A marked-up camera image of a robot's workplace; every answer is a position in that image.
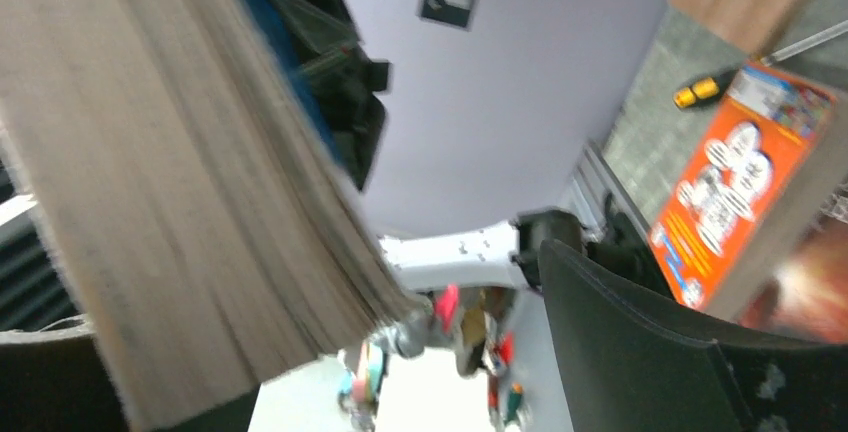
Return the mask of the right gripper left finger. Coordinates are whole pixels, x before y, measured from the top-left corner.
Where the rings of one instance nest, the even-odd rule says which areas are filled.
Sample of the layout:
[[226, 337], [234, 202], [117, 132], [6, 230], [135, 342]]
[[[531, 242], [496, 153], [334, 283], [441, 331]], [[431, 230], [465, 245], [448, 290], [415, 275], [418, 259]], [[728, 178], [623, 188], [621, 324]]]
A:
[[1, 333], [3, 431], [133, 431], [88, 322]]

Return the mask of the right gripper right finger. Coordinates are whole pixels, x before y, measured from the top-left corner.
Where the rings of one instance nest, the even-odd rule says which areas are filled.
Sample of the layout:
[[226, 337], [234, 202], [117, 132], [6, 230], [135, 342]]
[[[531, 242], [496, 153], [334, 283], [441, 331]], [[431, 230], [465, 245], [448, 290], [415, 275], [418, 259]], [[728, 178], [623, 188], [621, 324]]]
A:
[[843, 431], [847, 349], [684, 307], [545, 241], [542, 292], [577, 431]]

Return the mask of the yellow treehouse book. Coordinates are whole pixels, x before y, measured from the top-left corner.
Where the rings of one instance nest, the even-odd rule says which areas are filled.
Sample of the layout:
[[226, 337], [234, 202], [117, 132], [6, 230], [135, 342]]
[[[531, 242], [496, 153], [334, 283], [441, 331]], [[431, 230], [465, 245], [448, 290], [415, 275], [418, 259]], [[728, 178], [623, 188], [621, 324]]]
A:
[[1, 0], [1, 139], [138, 431], [417, 306], [242, 0]]

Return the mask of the orange book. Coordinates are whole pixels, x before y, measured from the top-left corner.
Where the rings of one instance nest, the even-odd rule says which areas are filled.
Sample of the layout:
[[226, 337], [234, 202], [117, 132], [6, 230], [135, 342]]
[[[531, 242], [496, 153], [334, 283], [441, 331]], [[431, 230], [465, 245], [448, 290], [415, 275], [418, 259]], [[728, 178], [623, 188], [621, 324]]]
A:
[[846, 92], [746, 64], [649, 234], [673, 297], [736, 319], [846, 171]]

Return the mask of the yellow black screwdriver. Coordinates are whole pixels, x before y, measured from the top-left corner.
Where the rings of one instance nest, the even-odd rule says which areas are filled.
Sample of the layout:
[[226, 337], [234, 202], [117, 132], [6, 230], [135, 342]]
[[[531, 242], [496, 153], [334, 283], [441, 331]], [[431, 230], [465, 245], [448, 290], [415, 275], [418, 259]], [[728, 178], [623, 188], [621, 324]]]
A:
[[[823, 31], [785, 46], [769, 55], [758, 57], [757, 62], [763, 65], [774, 65], [825, 42], [836, 39], [847, 33], [847, 21], [843, 20]], [[741, 66], [734, 66], [718, 72], [691, 79], [683, 84], [672, 96], [673, 104], [678, 110], [701, 110], [718, 103], [732, 84]]]

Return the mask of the blue backpack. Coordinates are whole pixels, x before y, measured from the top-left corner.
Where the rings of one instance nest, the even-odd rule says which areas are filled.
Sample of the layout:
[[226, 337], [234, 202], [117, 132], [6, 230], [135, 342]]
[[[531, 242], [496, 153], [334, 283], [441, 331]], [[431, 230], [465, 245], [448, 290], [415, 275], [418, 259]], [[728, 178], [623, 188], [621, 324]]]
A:
[[358, 190], [367, 186], [387, 113], [391, 64], [362, 50], [344, 0], [244, 0], [320, 138]]

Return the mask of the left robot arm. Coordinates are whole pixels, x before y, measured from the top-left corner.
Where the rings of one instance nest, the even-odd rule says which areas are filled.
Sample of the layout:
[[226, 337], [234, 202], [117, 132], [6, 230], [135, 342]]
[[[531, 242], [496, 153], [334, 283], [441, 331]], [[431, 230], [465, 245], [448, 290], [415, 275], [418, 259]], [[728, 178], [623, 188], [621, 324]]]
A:
[[385, 236], [380, 247], [398, 282], [412, 291], [541, 286], [538, 255], [548, 239], [582, 250], [584, 226], [572, 213], [547, 208], [467, 232], [417, 239]]

